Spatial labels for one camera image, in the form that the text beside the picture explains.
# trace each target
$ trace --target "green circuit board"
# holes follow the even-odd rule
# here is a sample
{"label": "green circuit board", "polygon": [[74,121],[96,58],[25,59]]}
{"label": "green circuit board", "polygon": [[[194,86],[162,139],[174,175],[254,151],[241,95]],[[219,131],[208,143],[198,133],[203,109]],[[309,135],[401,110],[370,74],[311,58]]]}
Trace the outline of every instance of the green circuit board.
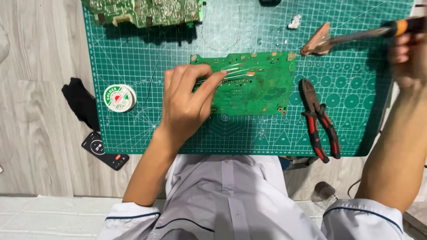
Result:
{"label": "green circuit board", "polygon": [[[227,70],[216,89],[212,114],[228,116],[286,114],[294,85],[295,53],[233,53],[225,58],[192,55],[190,64],[209,64],[213,72]],[[203,83],[198,79],[194,91]]]}
{"label": "green circuit board", "polygon": [[138,28],[192,23],[203,18],[203,0],[82,0],[96,25],[131,22]]}

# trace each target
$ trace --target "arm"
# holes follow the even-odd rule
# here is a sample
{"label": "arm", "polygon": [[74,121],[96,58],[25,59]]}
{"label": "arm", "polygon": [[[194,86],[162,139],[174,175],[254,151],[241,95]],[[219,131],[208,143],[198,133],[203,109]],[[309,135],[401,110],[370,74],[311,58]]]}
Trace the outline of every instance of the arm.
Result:
{"label": "arm", "polygon": [[418,194],[427,156],[426,34],[397,38],[390,62],[401,91],[363,168],[355,198],[403,213]]}
{"label": "arm", "polygon": [[[208,79],[192,93],[196,79]],[[179,148],[211,114],[215,90],[225,73],[209,65],[181,65],[164,72],[162,120],[154,131],[123,196],[123,202],[152,206]]]}

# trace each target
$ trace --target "light wood floor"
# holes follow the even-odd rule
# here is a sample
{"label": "light wood floor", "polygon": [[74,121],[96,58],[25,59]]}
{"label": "light wood floor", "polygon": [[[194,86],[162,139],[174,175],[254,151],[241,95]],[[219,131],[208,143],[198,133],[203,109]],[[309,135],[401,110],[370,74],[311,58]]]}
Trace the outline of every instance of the light wood floor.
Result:
{"label": "light wood floor", "polygon": [[[121,197],[140,156],[132,155],[116,172],[81,148],[91,130],[61,92],[72,76],[94,92],[80,1],[0,5],[11,42],[0,65],[0,193]],[[294,200],[310,200],[314,185],[327,181],[345,194],[363,163],[364,158],[332,159],[287,171],[288,192]]]}

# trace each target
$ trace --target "smartphone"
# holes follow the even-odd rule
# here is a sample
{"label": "smartphone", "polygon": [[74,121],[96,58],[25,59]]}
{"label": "smartphone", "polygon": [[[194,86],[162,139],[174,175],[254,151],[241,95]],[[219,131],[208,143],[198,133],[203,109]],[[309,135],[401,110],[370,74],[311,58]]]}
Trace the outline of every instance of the smartphone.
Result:
{"label": "smartphone", "polygon": [[82,147],[116,171],[120,170],[129,160],[127,154],[105,153],[101,135],[97,132],[91,132],[83,141]]}

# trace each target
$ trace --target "person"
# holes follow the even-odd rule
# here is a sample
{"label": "person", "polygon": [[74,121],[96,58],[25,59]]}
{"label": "person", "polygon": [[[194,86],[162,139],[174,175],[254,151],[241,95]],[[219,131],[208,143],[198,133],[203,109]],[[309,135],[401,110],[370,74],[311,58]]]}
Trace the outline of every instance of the person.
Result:
{"label": "person", "polygon": [[[427,155],[427,37],[405,34],[390,50],[400,93],[363,168],[355,199],[340,199],[319,229],[287,195],[277,156],[177,155],[211,113],[225,72],[180,65],[164,72],[162,120],[123,202],[98,239],[403,239],[402,213],[421,185]],[[196,78],[207,80],[192,93]],[[165,176],[164,211],[153,207]]]}

